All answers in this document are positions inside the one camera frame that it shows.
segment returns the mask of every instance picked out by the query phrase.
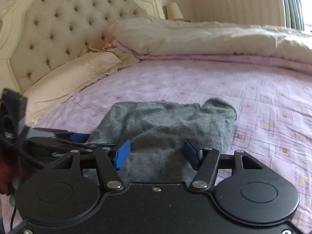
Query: gray curtain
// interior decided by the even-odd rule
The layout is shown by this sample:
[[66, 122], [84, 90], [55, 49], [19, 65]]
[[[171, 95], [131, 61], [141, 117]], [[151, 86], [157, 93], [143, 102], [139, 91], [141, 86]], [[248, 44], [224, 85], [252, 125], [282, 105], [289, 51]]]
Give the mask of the gray curtain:
[[304, 31], [301, 0], [284, 0], [286, 12], [286, 27]]

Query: cream comforter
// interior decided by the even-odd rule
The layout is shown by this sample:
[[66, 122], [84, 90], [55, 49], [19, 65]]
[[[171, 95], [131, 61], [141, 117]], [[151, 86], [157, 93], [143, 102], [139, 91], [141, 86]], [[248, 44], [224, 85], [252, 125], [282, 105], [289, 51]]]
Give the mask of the cream comforter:
[[256, 54], [312, 63], [312, 35], [278, 26], [126, 19], [110, 35], [139, 54]]

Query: headboard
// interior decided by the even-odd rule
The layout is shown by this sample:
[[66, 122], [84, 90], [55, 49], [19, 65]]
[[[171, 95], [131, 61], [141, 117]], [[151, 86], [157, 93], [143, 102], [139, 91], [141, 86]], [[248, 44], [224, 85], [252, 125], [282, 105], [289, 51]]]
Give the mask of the headboard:
[[0, 8], [0, 91], [27, 90], [86, 45], [99, 47], [112, 23], [149, 14], [159, 0], [10, 0]]

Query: bed sheet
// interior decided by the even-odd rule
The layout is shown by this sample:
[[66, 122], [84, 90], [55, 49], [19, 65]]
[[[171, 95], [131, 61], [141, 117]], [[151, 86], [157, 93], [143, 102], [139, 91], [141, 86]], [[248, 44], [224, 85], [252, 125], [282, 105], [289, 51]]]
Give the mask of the bed sheet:
[[[293, 223], [309, 233], [312, 76], [278, 68], [304, 67], [282, 59], [275, 60], [275, 65], [266, 57], [220, 56], [219, 60], [226, 62], [141, 61], [82, 90], [37, 126], [91, 133], [116, 102], [203, 104], [221, 97], [238, 113], [227, 153], [243, 149], [293, 183], [300, 193]], [[217, 182], [228, 176], [228, 170], [220, 170]]]

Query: pillow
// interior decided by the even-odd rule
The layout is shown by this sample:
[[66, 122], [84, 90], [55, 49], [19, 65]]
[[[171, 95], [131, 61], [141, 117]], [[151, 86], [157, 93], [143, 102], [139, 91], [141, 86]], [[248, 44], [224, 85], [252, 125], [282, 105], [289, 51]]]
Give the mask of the pillow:
[[81, 89], [126, 66], [110, 52], [89, 52], [65, 62], [24, 92], [26, 124], [35, 126]]

